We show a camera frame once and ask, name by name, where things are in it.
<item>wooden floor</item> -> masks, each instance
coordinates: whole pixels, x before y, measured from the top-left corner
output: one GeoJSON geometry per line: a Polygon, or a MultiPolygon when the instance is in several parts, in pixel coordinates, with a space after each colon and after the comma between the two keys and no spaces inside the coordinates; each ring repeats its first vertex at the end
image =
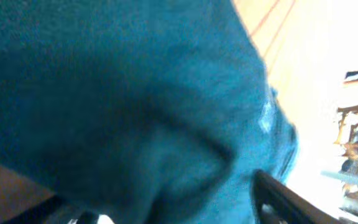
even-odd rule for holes
{"type": "Polygon", "coordinates": [[[327,185],[337,185],[319,172],[334,153],[339,89],[345,73],[358,70],[358,2],[233,1],[265,60],[280,105],[298,130],[301,153],[288,185],[324,204],[324,194],[315,193],[329,194],[327,185]]]}

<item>teal garment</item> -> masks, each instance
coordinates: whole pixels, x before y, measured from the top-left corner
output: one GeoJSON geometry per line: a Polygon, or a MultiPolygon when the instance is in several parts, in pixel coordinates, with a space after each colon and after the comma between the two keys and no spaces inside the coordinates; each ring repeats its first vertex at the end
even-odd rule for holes
{"type": "Polygon", "coordinates": [[[230,1],[1,1],[0,163],[118,223],[248,223],[293,127],[230,1]]]}

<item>cloth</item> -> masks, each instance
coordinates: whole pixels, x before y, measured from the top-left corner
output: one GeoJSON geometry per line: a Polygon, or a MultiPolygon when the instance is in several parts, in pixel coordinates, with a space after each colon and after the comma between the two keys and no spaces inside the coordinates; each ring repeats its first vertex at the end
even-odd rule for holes
{"type": "Polygon", "coordinates": [[[0,163],[121,223],[248,223],[297,141],[230,1],[0,0],[0,163]]]}

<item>teal fabric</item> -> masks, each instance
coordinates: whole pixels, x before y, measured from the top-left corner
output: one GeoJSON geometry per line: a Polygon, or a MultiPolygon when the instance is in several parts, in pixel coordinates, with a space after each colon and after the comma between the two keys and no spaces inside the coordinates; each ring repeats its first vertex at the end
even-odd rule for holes
{"type": "Polygon", "coordinates": [[[248,223],[293,127],[230,1],[0,0],[0,163],[120,223],[248,223]]]}

